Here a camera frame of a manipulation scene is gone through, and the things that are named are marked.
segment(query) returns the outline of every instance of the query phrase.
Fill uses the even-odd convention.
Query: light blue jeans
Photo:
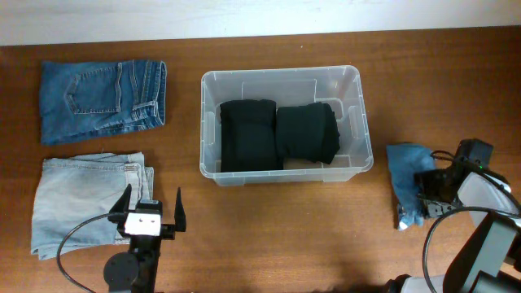
[[[42,144],[164,125],[166,64],[150,60],[42,64]]]
[[[33,208],[31,253],[40,260],[56,257],[58,245],[75,226],[109,212],[125,187],[132,186],[130,209],[140,199],[152,199],[154,169],[145,168],[142,153],[79,155],[44,160]],[[84,247],[124,244],[116,224],[107,219],[79,229],[62,253]]]

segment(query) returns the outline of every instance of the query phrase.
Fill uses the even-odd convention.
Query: jeans seam
[[[132,85],[132,91],[134,95],[134,105],[139,103],[139,92],[138,92],[138,81],[136,80],[136,67],[134,65],[134,61],[132,60],[132,70],[130,71],[130,84]]]
[[[124,170],[124,167],[101,167],[101,166],[80,166],[77,164],[53,164],[43,163],[43,167],[51,168],[75,168],[75,169],[87,169],[87,170],[100,170],[100,171],[118,171]]]
[[[102,129],[99,129],[99,130],[118,130],[118,129],[132,128],[132,127],[139,127],[139,126],[144,126],[144,125],[116,125],[116,126],[103,127]]]
[[[157,97],[160,94],[160,85],[161,85],[161,62],[156,63],[155,65],[155,80],[154,80],[154,92],[152,93],[152,101],[157,101]]]
[[[89,77],[89,76],[94,75],[95,73],[98,73],[98,72],[112,71],[114,69],[116,69],[116,68],[114,68],[114,67],[98,68],[98,69],[95,69],[95,70],[92,70],[92,71],[89,71],[89,72],[83,72],[82,74],[77,74],[77,77]]]
[[[117,78],[116,78],[116,111],[121,111],[121,86],[120,86],[120,80],[121,80],[121,74],[123,73],[123,64],[118,63],[117,64]]]
[[[116,108],[112,109],[103,109],[103,110],[78,110],[75,112],[75,114],[101,114],[101,113],[116,113],[120,110]]]
[[[166,78],[167,78],[167,75],[168,75],[168,70],[166,68],[166,63],[161,61],[160,62],[160,71],[161,73],[163,72],[163,65],[164,65],[164,88],[163,88],[163,93],[161,95],[162,99],[163,99],[163,120],[161,120],[161,117],[160,117],[160,114],[159,114],[159,101],[156,100],[156,103],[155,103],[155,118],[157,120],[157,122],[159,122],[158,124],[159,125],[164,125],[164,121],[166,120]]]
[[[74,103],[74,101],[72,100],[72,95],[71,94],[67,94],[67,92],[65,92],[65,99],[66,99],[67,105],[71,109],[72,113],[78,113],[79,110],[76,107],[76,104]]]
[[[147,60],[147,65],[145,66],[145,73],[143,75],[143,90],[141,92],[141,98],[140,98],[140,103],[143,103],[145,102],[145,98],[146,96],[148,95],[148,77],[150,75],[149,73],[149,70],[150,70],[150,61]]]

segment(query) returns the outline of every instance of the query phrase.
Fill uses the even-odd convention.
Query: blue cloth
[[[423,209],[417,197],[420,191],[414,183],[414,174],[436,168],[431,150],[418,144],[387,146],[387,160],[391,172],[392,189],[398,205],[398,229],[405,230],[412,224],[423,225]]]
[[[44,160],[33,208],[31,253],[40,260],[56,257],[58,245],[75,226],[109,212],[126,186],[132,186],[129,208],[152,199],[154,169],[142,153],[79,155]],[[126,244],[116,224],[100,219],[79,229],[62,253],[108,244]]]
[[[42,64],[42,144],[80,142],[164,125],[164,62]]]

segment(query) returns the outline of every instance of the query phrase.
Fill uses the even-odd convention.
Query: black cable
[[[454,210],[444,213],[438,219],[436,219],[434,224],[432,224],[432,227],[429,229],[429,233],[427,234],[427,237],[425,238],[425,244],[423,244],[423,255],[422,255],[423,276],[425,277],[427,286],[429,287],[429,289],[431,289],[432,293],[437,293],[437,292],[436,292],[436,289],[434,288],[434,285],[432,285],[432,281],[431,281],[431,278],[429,277],[429,271],[427,268],[427,253],[429,251],[429,244],[431,243],[432,235],[434,234],[436,227],[449,216],[452,216],[459,212],[497,212],[498,214],[508,216],[510,218],[521,219],[521,216],[513,214],[513,213],[503,212],[503,211],[499,211],[499,210],[496,210],[493,208],[479,208],[479,207],[456,208]]]
[[[63,248],[63,245],[65,244],[65,242],[76,232],[78,231],[81,227],[83,227],[84,225],[87,225],[89,224],[90,222],[93,222],[93,221],[96,221],[96,220],[99,220],[99,219],[103,219],[105,217],[108,217],[108,216],[117,216],[117,215],[120,215],[121,213],[119,212],[109,212],[109,213],[106,213],[106,214],[103,214],[103,215],[99,215],[99,216],[95,216],[93,218],[90,218],[89,220],[87,221],[84,221],[83,223],[77,225],[76,227],[74,227],[74,229],[72,229],[67,235],[65,235],[65,237],[63,237],[63,240],[62,242],[59,244],[58,246],[58,252],[56,252],[56,263],[58,263],[58,269],[59,271],[65,276],[65,278],[67,280],[69,280],[72,284],[80,287],[81,289],[83,289],[84,291],[87,291],[87,292],[90,292],[90,293],[95,293],[94,291],[92,291],[91,289],[89,289],[88,287],[80,284],[78,281],[76,281],[75,279],[73,279],[66,271],[65,269],[63,268],[62,266],[62,261],[60,259],[60,254],[61,254],[61,251],[62,251],[62,248]]]
[[[454,162],[453,158],[447,158],[447,157],[443,157],[443,156],[440,156],[440,155],[433,155],[433,154],[431,154],[431,158],[432,159],[436,159],[436,160],[446,160],[446,161],[449,161],[449,162]]]
[[[448,151],[433,151],[433,152],[431,153],[431,156],[433,156],[433,155],[437,155],[437,154],[448,155],[448,156],[451,157],[452,159],[455,158],[455,156],[454,156],[453,154],[451,154],[450,152],[448,152]]]

